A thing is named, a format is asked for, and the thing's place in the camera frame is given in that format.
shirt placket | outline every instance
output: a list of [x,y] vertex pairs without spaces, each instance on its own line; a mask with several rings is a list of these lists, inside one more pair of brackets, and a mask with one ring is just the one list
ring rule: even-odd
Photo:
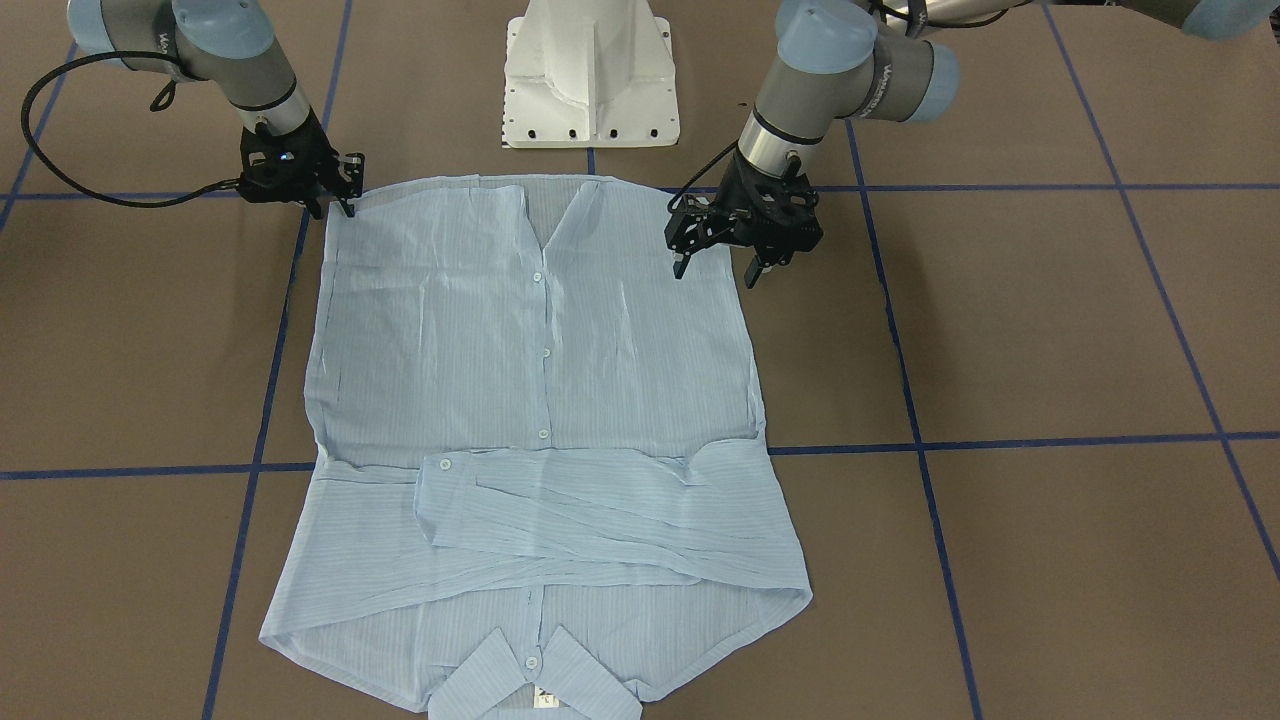
[[547,386],[547,372],[552,357],[550,279],[547,277],[547,258],[541,251],[535,255],[535,268],[532,274],[529,277],[529,282],[534,284],[534,325],[529,338],[529,361],[534,364],[534,392],[538,393],[538,398],[534,402],[534,414],[536,415],[534,424],[536,427],[534,428],[534,438],[530,447],[535,450],[547,450],[549,447],[554,447],[556,445],[556,428],[552,425],[552,410],[550,402],[548,401]]
[[534,683],[543,671],[543,597],[545,585],[532,585],[521,591],[522,612],[516,659],[521,664],[525,680]]

brown floor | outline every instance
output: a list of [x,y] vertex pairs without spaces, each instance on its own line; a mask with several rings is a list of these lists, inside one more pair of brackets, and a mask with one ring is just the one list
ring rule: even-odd
[[[498,146],[524,0],[264,4],[372,187],[678,186],[741,127],[776,6],[654,0],[684,140],[589,155]],[[314,460],[323,227],[74,199],[15,122],[63,5],[5,1],[0,27],[0,715],[407,716],[256,642]],[[646,717],[1275,717],[1280,50],[1119,8],[938,40],[951,111],[856,149],[835,126],[827,240],[742,295],[814,603]],[[216,90],[151,115],[160,85],[79,72],[47,150],[114,192],[236,174]]]

shirt tag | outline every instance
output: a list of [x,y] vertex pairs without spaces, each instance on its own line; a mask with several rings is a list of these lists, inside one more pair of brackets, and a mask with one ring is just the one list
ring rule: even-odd
[[543,688],[534,685],[534,707],[535,708],[559,707],[559,698],[544,691]]

shirt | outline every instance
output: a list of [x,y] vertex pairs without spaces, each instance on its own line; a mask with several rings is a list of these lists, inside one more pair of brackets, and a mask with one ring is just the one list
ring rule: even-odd
[[728,250],[673,279],[667,200],[436,178],[330,214],[261,642],[433,720],[623,720],[808,605]]

